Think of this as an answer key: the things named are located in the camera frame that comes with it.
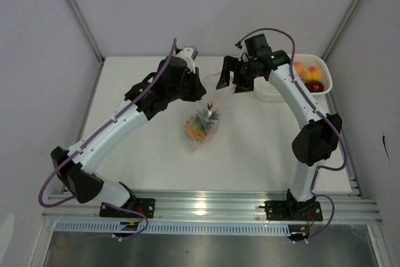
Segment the dark red toy apple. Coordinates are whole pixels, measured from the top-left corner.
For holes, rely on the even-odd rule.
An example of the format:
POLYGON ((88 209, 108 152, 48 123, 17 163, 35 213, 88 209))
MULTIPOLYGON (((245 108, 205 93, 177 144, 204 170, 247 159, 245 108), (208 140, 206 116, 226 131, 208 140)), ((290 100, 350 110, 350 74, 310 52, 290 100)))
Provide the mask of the dark red toy apple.
POLYGON ((310 93, 321 93, 324 91, 324 85, 320 81, 308 81, 305 83, 305 86, 310 93))

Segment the pink toy peach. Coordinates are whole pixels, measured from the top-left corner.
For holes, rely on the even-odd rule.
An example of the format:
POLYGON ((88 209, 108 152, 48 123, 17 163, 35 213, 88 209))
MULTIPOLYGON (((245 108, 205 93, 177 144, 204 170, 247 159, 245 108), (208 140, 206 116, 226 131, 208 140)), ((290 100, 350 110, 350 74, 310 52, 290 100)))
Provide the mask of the pink toy peach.
POLYGON ((315 67, 315 66, 310 66, 309 68, 307 68, 302 76, 303 80, 305 83, 308 83, 310 81, 322 81, 323 78, 323 74, 322 71, 315 67))
POLYGON ((302 77, 304 74, 304 71, 305 71, 305 67, 304 67, 303 63, 296 61, 296 62, 294 62, 293 66, 294 66, 298 76, 302 77))

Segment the orange toy pineapple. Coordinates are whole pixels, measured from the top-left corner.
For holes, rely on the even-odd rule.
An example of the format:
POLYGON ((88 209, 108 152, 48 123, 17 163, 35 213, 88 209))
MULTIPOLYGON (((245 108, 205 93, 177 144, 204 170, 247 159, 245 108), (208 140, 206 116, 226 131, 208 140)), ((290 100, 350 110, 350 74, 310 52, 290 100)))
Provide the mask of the orange toy pineapple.
POLYGON ((198 143, 205 143, 218 130, 220 116, 218 111, 208 109, 197 110, 187 121, 184 127, 185 135, 198 143))

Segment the clear pink-dotted zip bag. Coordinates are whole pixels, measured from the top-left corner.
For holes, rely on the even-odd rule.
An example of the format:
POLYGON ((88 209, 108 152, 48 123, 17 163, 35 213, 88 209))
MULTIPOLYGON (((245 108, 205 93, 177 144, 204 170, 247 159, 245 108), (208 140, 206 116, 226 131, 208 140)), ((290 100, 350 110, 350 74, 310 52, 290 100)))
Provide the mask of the clear pink-dotted zip bag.
POLYGON ((230 76, 228 85, 218 89, 220 77, 221 73, 214 73, 202 79, 206 94, 195 102, 187 113, 183 135, 190 153, 199 151, 210 142, 217 133, 221 121, 226 118, 236 86, 233 77, 230 76))

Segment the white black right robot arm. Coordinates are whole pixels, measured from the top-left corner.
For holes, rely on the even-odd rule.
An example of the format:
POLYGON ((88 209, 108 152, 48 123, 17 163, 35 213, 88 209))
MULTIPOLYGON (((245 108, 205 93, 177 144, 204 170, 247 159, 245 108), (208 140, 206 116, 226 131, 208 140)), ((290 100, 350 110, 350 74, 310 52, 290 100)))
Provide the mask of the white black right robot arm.
POLYGON ((302 82, 294 66, 294 55, 273 51, 264 34, 252 32, 236 43, 239 57, 223 60, 217 89, 235 86, 235 92, 253 91, 254 80, 264 78, 282 96, 299 126, 291 147, 297 159, 296 174, 284 201, 266 201, 264 209, 270 221, 307 221, 322 219, 314 194, 318 171, 341 141, 343 121, 320 107, 302 82))

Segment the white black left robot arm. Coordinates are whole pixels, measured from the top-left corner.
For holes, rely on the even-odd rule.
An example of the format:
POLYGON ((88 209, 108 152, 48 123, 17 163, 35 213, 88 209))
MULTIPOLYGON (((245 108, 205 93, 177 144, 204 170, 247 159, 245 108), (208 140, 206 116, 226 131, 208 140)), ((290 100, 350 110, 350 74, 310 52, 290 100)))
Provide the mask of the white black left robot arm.
POLYGON ((179 52, 163 59, 155 73, 148 74, 124 95, 112 115, 90 137, 68 149, 56 147, 52 151, 57 177, 79 203, 100 200, 113 206, 120 216, 132 215, 136 209, 133 192, 121 182, 101 178, 96 170, 122 140, 169 103, 196 102, 205 93, 192 55, 179 52))

